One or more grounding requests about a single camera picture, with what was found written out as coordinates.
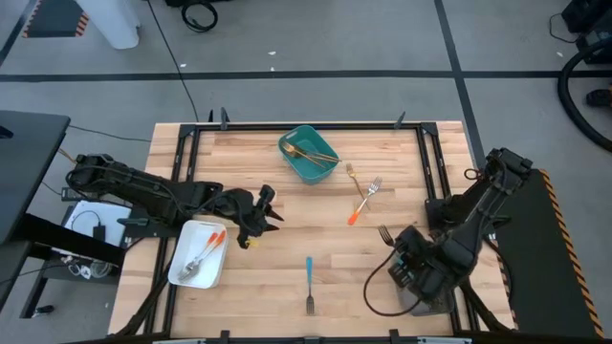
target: white plate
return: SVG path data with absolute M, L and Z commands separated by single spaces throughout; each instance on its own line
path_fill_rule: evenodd
M 200 271 L 196 275 L 181 282 L 179 280 L 179 274 L 188 262 L 202 252 L 212 233 L 216 232 L 221 234 L 224 230 L 226 230 L 226 227 L 221 224 L 195 220 L 187 221 L 181 230 L 179 244 L 176 246 L 176 252 L 174 253 L 170 272 L 168 273 L 168 281 L 173 285 L 183 287 L 200 289 L 215 287 L 219 283 L 223 262 L 226 259 L 226 252 L 228 251 L 227 236 L 223 243 L 200 263 Z

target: orange-handled fork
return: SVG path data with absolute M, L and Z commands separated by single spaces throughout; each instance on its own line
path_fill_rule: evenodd
M 217 247 L 219 247 L 219 245 L 221 245 L 223 243 L 223 241 L 226 239 L 226 235 L 227 232 L 224 230 L 221 232 L 221 234 L 218 234 L 216 232 L 212 233 L 212 235 L 210 235 L 210 237 L 208 238 L 207 241 L 207 245 L 204 247 L 204 250 L 202 250 L 202 252 L 200 254 L 198 254 L 197 256 L 195 256 L 195 258 L 193 258 L 193 260 L 191 260 L 181 271 L 180 275 L 179 275 L 179 280 L 181 282 L 184 282 L 186 279 L 195 276 L 196 274 L 198 274 L 199 270 L 200 270 L 200 263 L 202 263 L 202 261 L 213 251 L 215 250 Z
M 379 190 L 379 187 L 381 187 L 382 182 L 383 182 L 383 178 L 376 177 L 376 179 L 370 184 L 370 187 L 367 188 L 367 196 L 365 196 L 365 199 L 363 200 L 363 202 L 361 202 L 360 207 L 358 207 L 357 210 L 355 210 L 355 212 L 353 213 L 353 216 L 351 216 L 351 218 L 348 219 L 349 225 L 352 226 L 355 224 L 355 221 L 360 216 L 361 209 L 363 208 L 367 200 L 370 198 L 370 196 L 374 195 L 376 191 Z

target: teal bowl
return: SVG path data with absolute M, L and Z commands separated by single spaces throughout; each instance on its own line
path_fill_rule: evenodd
M 338 165 L 337 162 L 316 160 L 324 166 L 321 167 L 304 157 L 292 157 L 282 148 L 281 143 L 283 141 L 287 141 L 309 152 L 325 154 L 337 159 L 339 159 L 339 156 L 325 139 L 318 134 L 317 130 L 310 125 L 300 125 L 283 135 L 278 140 L 278 149 L 304 183 L 314 185 L 321 182 L 331 175 L 334 168 Z

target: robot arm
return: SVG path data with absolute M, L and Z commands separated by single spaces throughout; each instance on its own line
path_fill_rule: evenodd
M 463 288 L 476 266 L 483 236 L 502 220 L 499 209 L 529 178 L 531 165 L 508 149 L 493 149 L 464 194 L 426 201 L 433 241 L 414 226 L 396 238 L 398 260 L 388 272 L 397 286 L 430 307 L 443 303 L 454 288 Z
M 253 205 L 251 192 L 236 188 L 224 191 L 213 182 L 181 182 L 128 167 L 108 155 L 79 155 L 76 167 L 66 175 L 66 183 L 77 192 L 112 194 L 131 204 L 142 206 L 153 221 L 180 228 L 196 214 L 210 214 L 232 220 L 240 226 L 238 244 L 248 248 L 249 236 L 278 230 L 269 225 L 266 216 L 283 221 L 272 210 L 275 192 L 263 185 L 259 200 Z

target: blue handle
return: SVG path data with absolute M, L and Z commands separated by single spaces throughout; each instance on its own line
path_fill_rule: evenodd
M 313 257 L 306 258 L 306 270 L 308 271 L 308 284 L 313 284 Z

